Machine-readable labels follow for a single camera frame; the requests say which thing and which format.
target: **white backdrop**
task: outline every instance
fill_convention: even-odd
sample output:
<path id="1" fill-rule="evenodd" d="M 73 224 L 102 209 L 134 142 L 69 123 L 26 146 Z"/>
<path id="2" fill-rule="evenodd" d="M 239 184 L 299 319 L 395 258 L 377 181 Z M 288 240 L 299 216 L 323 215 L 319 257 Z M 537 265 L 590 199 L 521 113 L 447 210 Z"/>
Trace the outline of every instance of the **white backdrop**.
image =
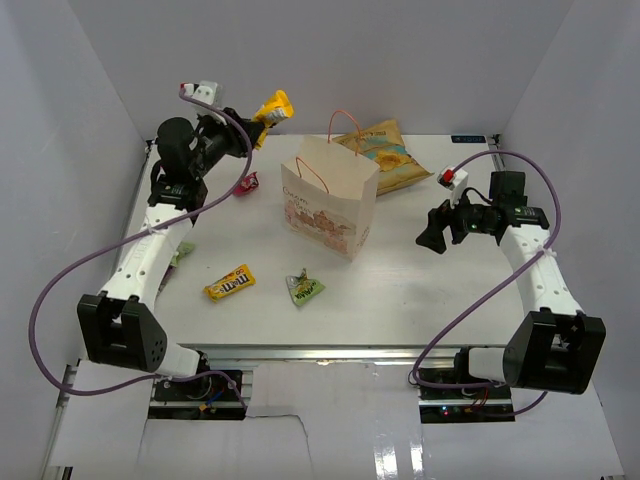
<path id="1" fill-rule="evenodd" d="M 178 85 L 202 79 L 247 116 L 285 89 L 297 109 L 288 132 L 324 132 L 346 108 L 363 125 L 395 116 L 405 133 L 498 133 L 572 3 L 69 2 L 145 138 L 190 114 Z"/>
<path id="2" fill-rule="evenodd" d="M 120 238 L 144 143 L 66 0 L 0 1 L 0 478 L 33 480 L 58 391 L 29 353 L 27 320 L 63 267 Z M 59 378 L 82 338 L 75 309 L 113 256 L 45 302 L 40 349 Z"/>
<path id="3" fill-rule="evenodd" d="M 558 261 L 607 340 L 596 370 L 629 479 L 640 479 L 640 2 L 578 0 L 505 132 L 505 146 L 540 161 L 559 191 Z M 528 175 L 532 205 L 549 194 Z"/>

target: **paper bag handle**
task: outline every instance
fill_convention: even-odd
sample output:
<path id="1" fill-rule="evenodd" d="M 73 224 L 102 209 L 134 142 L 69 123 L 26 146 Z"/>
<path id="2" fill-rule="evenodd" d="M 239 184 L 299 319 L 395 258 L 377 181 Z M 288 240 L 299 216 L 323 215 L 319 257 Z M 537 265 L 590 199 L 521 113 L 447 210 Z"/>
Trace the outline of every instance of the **paper bag handle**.
<path id="1" fill-rule="evenodd" d="M 329 187 L 327 187 L 327 184 L 324 183 L 324 180 L 322 180 L 322 177 L 320 175 L 318 175 L 313 170 L 313 168 L 311 168 L 309 165 L 307 165 L 307 162 L 302 160 L 300 157 L 296 157 L 296 167 L 298 167 L 298 175 L 300 176 L 300 178 L 302 178 L 302 172 L 300 171 L 300 163 L 302 163 L 305 167 L 307 167 L 311 171 L 311 173 L 313 173 L 316 177 L 318 177 L 318 180 L 320 180 L 322 182 L 322 184 L 324 185 L 324 189 L 327 191 L 327 193 L 329 193 Z"/>
<path id="2" fill-rule="evenodd" d="M 355 123 L 356 128 L 358 129 L 358 138 L 360 140 L 362 140 L 362 130 L 360 130 L 360 124 L 358 123 L 358 121 L 353 118 L 353 115 L 351 115 L 349 112 L 347 112 L 346 110 L 336 110 L 335 112 L 333 112 L 333 115 L 331 115 L 331 120 L 329 120 L 329 133 L 327 134 L 327 143 L 331 143 L 331 125 L 333 124 L 333 117 L 336 116 L 336 114 L 338 113 L 342 113 L 344 115 L 346 115 L 347 117 L 349 117 L 351 119 L 351 121 L 353 123 Z M 358 142 L 356 142 L 356 155 L 358 155 L 358 151 L 360 150 L 360 144 Z"/>

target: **small snack packet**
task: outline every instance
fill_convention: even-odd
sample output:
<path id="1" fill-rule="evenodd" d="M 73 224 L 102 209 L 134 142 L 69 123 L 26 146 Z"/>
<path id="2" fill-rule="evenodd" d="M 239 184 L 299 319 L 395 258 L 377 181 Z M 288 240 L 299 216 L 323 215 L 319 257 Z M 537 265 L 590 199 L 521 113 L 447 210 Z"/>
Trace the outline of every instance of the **small snack packet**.
<path id="1" fill-rule="evenodd" d="M 332 139 L 380 165 L 378 195 L 408 187 L 433 175 L 407 153 L 395 119 Z"/>
<path id="2" fill-rule="evenodd" d="M 293 117 L 293 105 L 289 101 L 289 97 L 284 90 L 278 90 L 274 93 L 269 100 L 264 102 L 258 111 L 253 116 L 254 122 L 262 122 L 265 130 L 262 132 L 258 140 L 256 141 L 256 150 L 262 148 L 264 139 L 267 137 L 269 129 L 287 118 Z"/>
<path id="3" fill-rule="evenodd" d="M 244 177 L 242 182 L 240 182 L 240 185 L 238 185 L 233 191 L 233 194 L 236 197 L 242 197 L 243 195 L 253 192 L 259 186 L 260 182 L 258 182 L 258 174 L 257 172 L 253 172 Z"/>
<path id="4" fill-rule="evenodd" d="M 293 303 L 298 307 L 304 305 L 311 298 L 324 290 L 324 285 L 322 285 L 318 280 L 307 278 L 306 268 L 302 269 L 302 273 L 299 277 L 288 275 L 285 280 L 287 282 L 289 294 L 291 295 L 291 300 L 293 300 Z"/>
<path id="5" fill-rule="evenodd" d="M 227 297 L 232 293 L 236 293 L 245 287 L 255 285 L 256 279 L 251 274 L 247 265 L 240 265 L 233 272 L 225 275 L 217 282 L 204 287 L 204 293 L 217 302 L 221 298 Z"/>

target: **purple cable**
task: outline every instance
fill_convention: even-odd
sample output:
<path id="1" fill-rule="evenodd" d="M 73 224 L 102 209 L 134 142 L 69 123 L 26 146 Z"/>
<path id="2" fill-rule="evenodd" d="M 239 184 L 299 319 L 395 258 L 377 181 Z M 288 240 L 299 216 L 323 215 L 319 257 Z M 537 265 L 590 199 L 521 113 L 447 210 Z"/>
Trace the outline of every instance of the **purple cable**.
<path id="1" fill-rule="evenodd" d="M 220 197 L 218 197 L 217 199 L 213 200 L 212 202 L 202 206 L 201 208 L 194 210 L 193 212 L 189 212 L 189 213 L 185 213 L 184 215 L 180 215 L 179 217 L 176 218 L 172 218 L 171 220 L 167 220 L 166 222 L 160 223 L 158 224 L 155 228 L 158 230 L 161 230 L 163 228 L 167 228 L 170 225 L 174 225 L 178 222 L 181 222 L 182 220 L 186 220 L 188 218 L 194 217 L 196 215 L 199 215 L 203 212 L 206 212 L 207 210 L 215 207 L 216 205 L 222 203 L 224 200 L 226 200 L 227 198 L 229 198 L 231 196 L 231 194 L 233 193 L 233 191 L 235 190 L 235 188 L 240 185 L 240 183 L 242 182 L 242 180 L 244 179 L 244 177 L 247 176 L 249 169 L 251 168 L 251 160 L 252 160 L 252 153 L 253 153 L 253 147 L 251 145 L 251 139 L 249 138 L 249 136 L 247 135 L 247 133 L 244 131 L 244 129 L 242 128 L 242 126 L 236 122 L 231 116 L 227 115 L 225 112 L 212 107 L 211 105 L 207 105 L 204 102 L 200 102 L 198 100 L 194 100 L 190 97 L 187 97 L 183 90 L 180 90 L 180 98 L 182 100 L 185 100 L 189 103 L 193 103 L 195 105 L 199 105 L 203 108 L 206 108 L 207 110 L 212 111 L 213 113 L 216 113 L 218 115 L 220 115 L 222 118 L 224 118 L 229 124 L 231 124 L 231 126 L 233 126 L 238 133 L 240 133 L 240 136 L 242 137 L 242 140 L 244 141 L 244 143 L 247 146 L 247 161 L 245 163 L 244 169 L 242 170 L 242 173 L 240 174 L 240 177 L 238 178 L 238 180 L 236 181 L 236 183 L 229 189 L 227 190 L 224 194 L 222 194 Z M 124 238 L 112 245 L 108 245 L 104 248 L 101 248 L 100 250 L 97 250 L 89 255 L 87 255 L 86 257 L 81 258 L 80 260 L 75 261 L 74 263 L 72 263 L 71 265 L 69 265 L 68 267 L 65 267 L 64 269 L 62 269 L 55 277 L 53 277 L 49 283 L 47 283 L 47 285 L 44 287 L 44 289 L 42 290 L 42 292 L 40 292 L 40 295 L 38 295 L 38 298 L 36 299 L 36 302 L 33 305 L 33 308 L 31 310 L 31 315 L 29 316 L 29 349 L 31 350 L 31 355 L 33 356 L 33 359 L 36 362 L 36 365 L 38 366 L 38 368 L 40 369 L 40 372 L 42 372 L 42 375 L 44 375 L 44 377 L 49 381 L 49 383 L 51 383 L 51 385 L 53 385 L 54 387 L 56 387 L 58 390 L 65 392 L 69 395 L 77 395 L 77 396 L 81 396 L 81 397 L 90 397 L 90 396 L 94 396 L 94 395 L 102 395 L 104 393 L 110 393 L 110 392 L 115 392 L 116 390 L 120 390 L 121 388 L 125 388 L 128 387 L 129 385 L 133 385 L 134 383 L 138 383 L 138 382 L 142 382 L 145 380 L 150 380 L 150 379 L 156 379 L 156 378 L 162 378 L 161 375 L 156 375 L 156 374 L 150 374 L 150 375 L 143 375 L 141 377 L 138 378 L 134 378 L 132 380 L 129 380 L 127 382 L 123 382 L 123 383 L 119 383 L 117 385 L 113 385 L 112 387 L 106 387 L 106 388 L 100 388 L 98 390 L 76 390 L 74 388 L 69 387 L 68 385 L 65 385 L 64 383 L 60 382 L 58 379 L 56 379 L 53 374 L 49 371 L 49 369 L 47 368 L 47 366 L 44 364 L 44 361 L 42 360 L 42 356 L 40 355 L 40 352 L 38 351 L 38 345 L 36 343 L 36 320 L 38 318 L 38 312 L 40 310 L 40 307 L 42 306 L 42 302 L 44 302 L 44 299 L 46 298 L 46 296 L 48 295 L 48 293 L 51 291 L 51 289 L 60 281 L 62 280 L 62 278 L 64 278 L 67 274 L 71 273 L 73 270 L 75 270 L 76 268 L 78 268 L 80 265 L 84 265 L 85 263 L 93 260 L 94 258 L 97 258 L 101 255 L 104 255 L 105 253 L 111 252 L 112 250 L 115 250 L 116 248 L 120 248 L 123 245 L 126 245 L 128 243 L 134 242 L 136 240 L 139 240 L 142 237 L 145 237 L 147 235 L 149 235 L 151 232 L 148 230 L 136 233 L 134 235 L 131 235 L 130 237 Z M 203 373 L 199 373 L 197 375 L 193 375 L 191 377 L 184 377 L 184 378 L 172 378 L 172 381 L 174 382 L 189 382 L 191 380 L 196 380 L 198 378 L 202 378 L 202 377 L 206 377 L 209 375 L 219 375 L 221 377 L 224 377 L 227 382 L 229 382 L 230 385 L 233 386 L 233 391 L 235 392 L 236 396 L 238 397 L 238 400 L 240 401 L 240 404 L 242 405 L 242 407 L 246 410 L 247 409 L 247 405 L 244 402 L 244 400 L 242 399 L 242 396 L 240 395 L 240 392 L 238 391 L 238 389 L 236 388 L 235 382 L 233 380 L 231 380 L 231 378 L 229 378 L 228 375 L 226 375 L 224 372 L 220 372 L 217 370 L 210 370 L 208 372 L 203 372 Z"/>
<path id="2" fill-rule="evenodd" d="M 455 167 L 453 169 L 453 171 L 454 172 L 458 171 L 459 169 L 461 169 L 462 167 L 464 167 L 465 165 L 467 165 L 468 163 L 472 162 L 473 160 L 475 160 L 477 158 L 483 157 L 485 155 L 493 155 L 493 154 L 510 155 L 512 157 L 516 157 L 516 158 L 519 158 L 521 160 L 524 160 L 525 162 L 527 162 L 529 165 L 531 165 L 540 174 L 540 176 L 542 177 L 544 182 L 547 184 L 547 188 L 549 189 L 549 192 L 551 193 L 551 197 L 553 198 L 553 204 L 554 204 L 555 211 L 556 211 L 556 223 L 555 223 L 555 226 L 553 228 L 553 231 L 551 232 L 551 235 L 549 236 L 548 240 L 545 242 L 545 244 L 543 246 L 545 249 L 549 248 L 553 244 L 553 242 L 556 240 L 556 238 L 558 236 L 558 233 L 560 233 L 560 225 L 562 223 L 562 212 L 560 210 L 560 200 L 558 199 L 558 194 L 556 192 L 556 189 L 553 187 L 553 184 L 551 183 L 551 179 L 547 176 L 547 174 L 542 170 L 542 168 L 540 168 L 540 166 L 537 163 L 535 163 L 529 157 L 527 157 L 525 155 L 522 155 L 521 153 L 511 151 L 511 150 L 488 150 L 488 151 L 484 151 L 484 152 L 480 152 L 480 153 L 476 153 L 475 155 L 472 155 L 471 157 L 467 158 L 462 163 L 460 163 L 457 167 Z M 419 385 L 422 385 L 422 386 L 425 386 L 425 387 L 429 387 L 429 388 L 443 389 L 443 390 L 462 389 L 462 388 L 485 388 L 485 387 L 494 386 L 493 382 L 477 382 L 477 383 L 464 383 L 464 384 L 462 384 L 462 383 L 433 383 L 433 382 L 426 382 L 426 381 L 420 379 L 419 374 L 418 374 L 418 369 L 420 368 L 420 364 L 427 357 L 429 352 L 431 350 L 433 350 L 433 348 L 436 346 L 436 344 L 440 340 L 442 340 L 442 338 L 445 335 L 447 335 L 451 330 L 453 330 L 456 326 L 458 326 L 458 324 L 460 324 L 471 313 L 475 312 L 478 308 L 480 308 L 487 300 L 489 300 L 491 297 L 496 295 L 498 292 L 500 292 L 502 289 L 504 289 L 506 286 L 508 286 L 514 280 L 516 280 L 531 265 L 536 263 L 540 259 L 540 257 L 542 257 L 542 255 L 544 255 L 544 251 L 540 251 L 540 252 L 536 253 L 527 262 L 525 262 L 520 268 L 518 268 L 511 275 L 509 275 L 505 280 L 503 280 L 501 283 L 496 285 L 493 289 L 491 289 L 489 292 L 487 292 L 486 295 L 482 296 L 480 299 L 478 299 L 476 302 L 474 302 L 469 308 L 467 308 L 464 312 L 462 312 L 460 315 L 458 315 L 451 323 L 449 323 L 449 325 L 444 327 L 440 331 L 440 333 L 438 333 L 433 338 L 433 340 L 431 340 L 431 342 L 429 342 L 429 344 L 425 347 L 425 349 L 422 351 L 420 356 L 416 359 L 416 361 L 415 361 L 415 363 L 413 365 L 413 369 L 411 370 L 411 375 L 413 376 L 413 379 Z M 546 392 L 543 393 L 540 396 L 540 398 L 538 400 L 536 400 L 536 402 L 534 402 L 534 404 L 529 405 L 529 407 L 526 407 L 526 408 L 522 409 L 522 412 L 518 412 L 518 413 L 524 413 L 524 412 L 530 410 L 530 408 L 535 407 L 538 403 L 540 403 L 544 399 L 545 396 L 546 396 Z"/>
<path id="3" fill-rule="evenodd" d="M 520 410 L 515 410 L 511 413 L 484 413 L 485 417 L 515 417 L 516 415 L 520 415 L 521 413 L 527 413 L 529 410 L 536 408 L 540 405 L 540 402 L 545 399 L 545 397 L 549 394 L 549 392 L 542 392 L 538 398 L 536 398 L 531 404 L 526 407 L 521 408 Z"/>

